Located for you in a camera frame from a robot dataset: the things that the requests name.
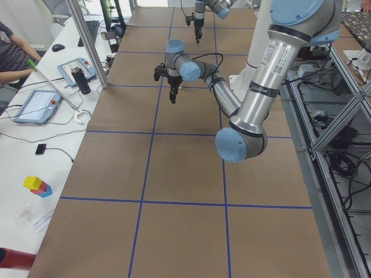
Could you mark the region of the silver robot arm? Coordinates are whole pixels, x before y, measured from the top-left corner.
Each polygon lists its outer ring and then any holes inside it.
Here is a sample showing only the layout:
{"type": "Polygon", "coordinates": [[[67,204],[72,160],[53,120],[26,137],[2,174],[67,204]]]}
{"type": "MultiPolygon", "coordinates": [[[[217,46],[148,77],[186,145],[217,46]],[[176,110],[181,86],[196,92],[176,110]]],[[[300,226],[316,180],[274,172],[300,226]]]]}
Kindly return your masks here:
{"type": "Polygon", "coordinates": [[[185,20],[187,25],[190,25],[190,22],[194,23],[196,43],[200,43],[202,39],[202,27],[204,26],[206,8],[217,14],[219,18],[224,19],[229,15],[230,9],[235,2],[235,0],[195,1],[195,9],[192,15],[186,17],[185,20]]]}
{"type": "Polygon", "coordinates": [[[181,40],[169,40],[164,75],[171,102],[182,81],[203,80],[229,118],[229,126],[216,134],[219,156],[233,163],[259,156],[267,146],[263,122],[299,51],[339,37],[341,8],[341,1],[262,1],[258,21],[268,24],[268,41],[260,46],[263,52],[243,100],[216,65],[191,58],[181,40]]]}

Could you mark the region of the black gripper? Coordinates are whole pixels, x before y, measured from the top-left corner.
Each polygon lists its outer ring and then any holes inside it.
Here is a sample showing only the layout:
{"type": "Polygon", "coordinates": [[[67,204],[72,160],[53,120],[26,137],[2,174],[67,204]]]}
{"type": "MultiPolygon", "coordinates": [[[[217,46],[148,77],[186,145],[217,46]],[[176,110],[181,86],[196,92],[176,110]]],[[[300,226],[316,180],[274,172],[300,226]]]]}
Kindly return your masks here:
{"type": "Polygon", "coordinates": [[[194,19],[194,28],[195,28],[195,40],[196,42],[201,42],[202,39],[202,27],[204,25],[204,18],[194,19]]]}
{"type": "Polygon", "coordinates": [[[177,90],[181,86],[183,82],[183,78],[181,75],[179,76],[172,76],[170,74],[167,74],[167,80],[168,84],[170,85],[170,92],[169,92],[169,100],[175,104],[176,103],[176,97],[177,97],[177,90]]]}

